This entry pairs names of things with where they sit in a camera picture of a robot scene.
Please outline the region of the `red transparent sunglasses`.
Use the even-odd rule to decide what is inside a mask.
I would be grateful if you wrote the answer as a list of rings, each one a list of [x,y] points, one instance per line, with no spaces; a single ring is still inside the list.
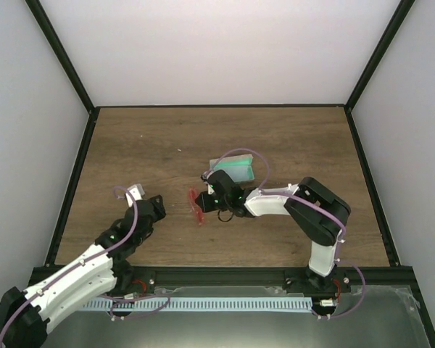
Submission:
[[[188,189],[188,203],[191,207],[191,212],[195,217],[198,226],[203,226],[205,224],[204,213],[199,205],[196,203],[196,199],[199,197],[199,192],[194,188],[190,187]]]

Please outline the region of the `light blue cleaning cloth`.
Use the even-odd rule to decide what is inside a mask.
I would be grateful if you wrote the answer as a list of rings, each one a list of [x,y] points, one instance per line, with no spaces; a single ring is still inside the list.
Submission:
[[[254,172],[249,165],[230,166],[223,169],[236,183],[250,182],[254,180]]]

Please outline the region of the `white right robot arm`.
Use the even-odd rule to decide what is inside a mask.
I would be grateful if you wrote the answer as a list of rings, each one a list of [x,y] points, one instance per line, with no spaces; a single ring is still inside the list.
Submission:
[[[233,217],[289,216],[311,240],[310,288],[323,292],[334,282],[332,271],[339,261],[350,206],[313,177],[283,188],[242,188],[224,170],[202,175],[207,190],[195,203],[203,213],[228,211]]]

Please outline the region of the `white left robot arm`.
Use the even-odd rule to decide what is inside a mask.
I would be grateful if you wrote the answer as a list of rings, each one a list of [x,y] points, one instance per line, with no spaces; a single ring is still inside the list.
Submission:
[[[133,285],[128,258],[166,216],[160,195],[128,197],[124,217],[116,220],[79,257],[48,278],[0,300],[0,347],[41,347],[69,315],[101,295],[127,292]]]

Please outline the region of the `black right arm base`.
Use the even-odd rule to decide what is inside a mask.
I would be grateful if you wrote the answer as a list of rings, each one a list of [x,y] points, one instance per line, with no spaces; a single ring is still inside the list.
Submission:
[[[305,296],[329,295],[338,290],[341,294],[350,293],[351,286],[344,282],[346,277],[346,272],[340,270],[336,262],[333,270],[326,276],[318,275],[308,266],[287,268],[283,271],[282,289]]]

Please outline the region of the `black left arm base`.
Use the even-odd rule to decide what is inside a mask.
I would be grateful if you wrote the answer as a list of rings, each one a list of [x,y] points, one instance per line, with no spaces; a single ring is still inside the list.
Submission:
[[[126,295],[130,293],[152,294],[156,274],[152,268],[126,266],[114,271],[116,284],[111,294]]]

